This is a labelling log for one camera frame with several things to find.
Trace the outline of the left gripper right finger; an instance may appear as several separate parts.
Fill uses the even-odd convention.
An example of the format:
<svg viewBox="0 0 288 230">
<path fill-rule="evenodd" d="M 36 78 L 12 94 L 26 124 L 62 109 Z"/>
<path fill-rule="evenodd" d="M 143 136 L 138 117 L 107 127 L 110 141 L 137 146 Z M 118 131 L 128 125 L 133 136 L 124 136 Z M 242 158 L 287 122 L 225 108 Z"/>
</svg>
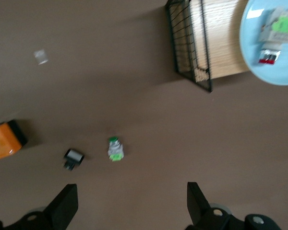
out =
<svg viewBox="0 0 288 230">
<path fill-rule="evenodd" d="M 269 217 L 248 214 L 239 220 L 220 207 L 211 207 L 196 182 L 187 183 L 187 208 L 192 224 L 188 230 L 278 230 Z"/>
</svg>

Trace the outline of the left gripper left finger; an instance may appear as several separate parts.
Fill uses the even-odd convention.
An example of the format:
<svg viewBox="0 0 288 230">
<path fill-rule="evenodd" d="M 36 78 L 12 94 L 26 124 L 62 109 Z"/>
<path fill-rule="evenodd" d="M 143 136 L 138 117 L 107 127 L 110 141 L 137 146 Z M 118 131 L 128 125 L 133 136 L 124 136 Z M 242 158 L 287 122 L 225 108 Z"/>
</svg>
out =
<svg viewBox="0 0 288 230">
<path fill-rule="evenodd" d="M 24 215 L 15 223 L 0 230 L 65 230 L 78 210 L 76 184 L 67 184 L 43 211 Z"/>
</svg>

